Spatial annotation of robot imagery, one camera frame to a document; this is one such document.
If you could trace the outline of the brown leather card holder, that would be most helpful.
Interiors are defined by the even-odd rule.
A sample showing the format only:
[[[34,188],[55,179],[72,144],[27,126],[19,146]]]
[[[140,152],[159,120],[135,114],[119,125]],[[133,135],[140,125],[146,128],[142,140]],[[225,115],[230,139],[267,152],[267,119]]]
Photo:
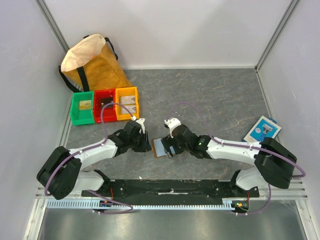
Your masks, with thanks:
[[[172,143],[166,137],[153,139],[152,149],[156,158],[161,158],[161,157],[172,158],[173,155],[176,154]]]

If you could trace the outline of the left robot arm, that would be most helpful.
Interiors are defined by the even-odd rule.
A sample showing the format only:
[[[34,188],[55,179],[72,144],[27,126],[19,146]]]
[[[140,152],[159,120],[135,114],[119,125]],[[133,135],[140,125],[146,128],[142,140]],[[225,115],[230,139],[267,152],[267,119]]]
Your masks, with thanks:
[[[74,149],[59,146],[51,153],[36,179],[44,187],[46,196],[61,200],[72,192],[94,191],[106,196],[110,191],[109,179],[100,171],[83,171],[86,167],[126,153],[129,149],[145,153],[152,148],[145,119],[130,120],[123,129],[94,144]]]

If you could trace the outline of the white VIP card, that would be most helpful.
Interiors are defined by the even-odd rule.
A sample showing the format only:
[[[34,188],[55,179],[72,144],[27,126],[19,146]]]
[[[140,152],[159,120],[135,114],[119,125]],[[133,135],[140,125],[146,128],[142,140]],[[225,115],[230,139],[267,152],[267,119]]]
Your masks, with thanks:
[[[122,114],[136,114],[137,113],[137,106],[136,105],[125,105],[124,108],[121,108]]]

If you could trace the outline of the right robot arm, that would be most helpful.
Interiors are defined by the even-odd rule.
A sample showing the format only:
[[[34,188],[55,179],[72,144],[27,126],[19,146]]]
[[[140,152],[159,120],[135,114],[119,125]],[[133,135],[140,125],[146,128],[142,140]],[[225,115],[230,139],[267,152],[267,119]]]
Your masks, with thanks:
[[[262,142],[228,141],[209,135],[196,135],[184,124],[161,138],[165,153],[172,158],[184,151],[197,159],[226,159],[251,165],[234,173],[229,191],[235,197],[247,190],[267,183],[279,189],[288,189],[293,178],[297,158],[275,139]]]

